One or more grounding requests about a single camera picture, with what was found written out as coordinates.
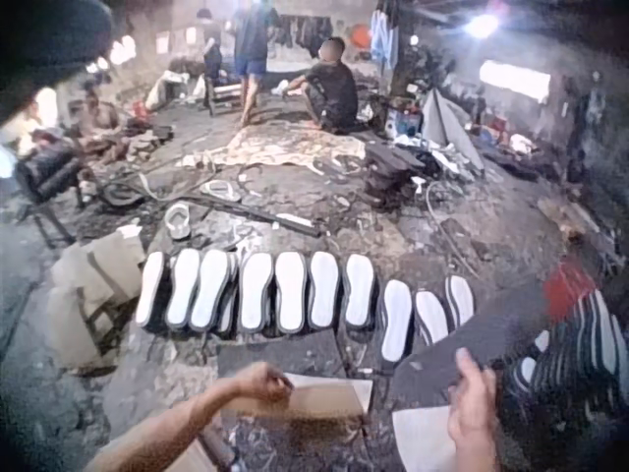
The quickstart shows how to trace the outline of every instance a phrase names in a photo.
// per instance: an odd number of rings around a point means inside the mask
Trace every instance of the shoe sole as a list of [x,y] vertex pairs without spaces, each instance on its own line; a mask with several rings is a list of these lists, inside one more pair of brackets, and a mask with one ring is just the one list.
[[188,320],[193,293],[199,280],[200,254],[196,249],[184,249],[173,267],[173,295],[166,310],[166,323],[181,329]]
[[159,282],[164,274],[165,259],[164,253],[161,252],[151,253],[146,258],[146,264],[142,272],[142,292],[136,307],[135,316],[136,324],[141,327],[148,326],[152,321],[153,304],[159,288]]
[[199,271],[199,292],[190,316],[190,328],[204,332],[218,318],[220,296],[230,275],[229,259],[223,251],[210,250],[203,257]]
[[353,254],[347,260],[345,273],[348,290],[345,323],[355,329],[367,327],[372,323],[372,292],[375,283],[372,262],[365,256]]
[[445,295],[450,305],[455,328],[467,323],[474,315],[474,295],[468,281],[458,275],[445,279]]
[[334,325],[336,297],[339,286],[338,263],[329,253],[316,252],[311,259],[312,301],[309,323],[312,329],[326,329]]
[[420,334],[428,346],[448,336],[448,321],[441,302],[432,292],[419,291],[415,294],[415,312]]
[[408,285],[399,280],[389,280],[384,288],[383,317],[384,337],[380,355],[391,364],[402,360],[413,314],[413,300]]
[[301,331],[306,323],[306,260],[299,253],[281,253],[275,260],[277,328],[284,334]]
[[273,278],[273,257],[254,253],[245,261],[240,280],[240,317],[242,332],[260,332],[267,322],[265,313],[268,286]]

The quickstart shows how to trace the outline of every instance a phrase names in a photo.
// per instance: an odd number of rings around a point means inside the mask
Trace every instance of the shorts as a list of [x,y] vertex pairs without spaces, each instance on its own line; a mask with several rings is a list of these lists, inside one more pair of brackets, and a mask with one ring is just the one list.
[[266,74],[266,59],[234,58],[234,72],[240,77],[257,76]]

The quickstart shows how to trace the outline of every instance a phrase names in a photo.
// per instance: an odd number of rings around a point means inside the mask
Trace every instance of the stack of soles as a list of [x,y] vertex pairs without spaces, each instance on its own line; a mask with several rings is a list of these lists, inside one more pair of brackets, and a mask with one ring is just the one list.
[[570,319],[543,331],[529,355],[536,364],[527,405],[545,417],[551,411],[552,422],[586,425],[595,413],[617,418],[629,408],[627,345],[598,290]]
[[[210,250],[201,260],[199,251],[184,249],[172,270],[163,253],[152,253],[143,269],[136,323],[150,330],[153,326],[173,330],[188,326],[197,332],[213,330],[227,336],[233,324],[237,274],[238,258],[233,253]],[[165,313],[158,313],[165,305]]]

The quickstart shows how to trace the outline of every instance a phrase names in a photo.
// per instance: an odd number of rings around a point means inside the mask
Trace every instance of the person's right hand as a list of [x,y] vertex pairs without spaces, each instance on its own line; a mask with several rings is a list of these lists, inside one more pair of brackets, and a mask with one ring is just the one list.
[[232,380],[239,395],[265,401],[286,399],[293,391],[293,385],[286,376],[266,362],[251,364]]
[[456,365],[463,379],[450,388],[448,433],[458,448],[493,444],[495,416],[495,373],[481,371],[470,352],[456,351]]

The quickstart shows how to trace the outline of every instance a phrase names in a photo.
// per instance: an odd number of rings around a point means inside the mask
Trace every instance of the cable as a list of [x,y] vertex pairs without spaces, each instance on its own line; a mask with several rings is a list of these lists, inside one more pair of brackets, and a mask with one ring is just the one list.
[[443,233],[443,235],[445,236],[446,241],[448,242],[448,244],[450,246],[450,249],[455,254],[455,256],[461,261],[463,266],[465,266],[465,268],[475,278],[477,278],[478,280],[482,280],[481,277],[478,275],[478,273],[468,264],[468,262],[465,260],[463,255],[459,252],[459,250],[456,247],[456,243],[454,242],[454,240],[452,240],[452,237],[448,234],[448,232],[445,230],[445,228],[443,228],[443,226],[441,226],[441,223],[439,223],[439,221],[436,219],[436,216],[434,215],[434,211],[432,210],[432,205],[430,204],[430,190],[437,183],[438,183],[437,181],[431,182],[429,187],[426,190],[426,205],[429,208],[430,217],[432,218],[434,223],[438,226],[439,230]]

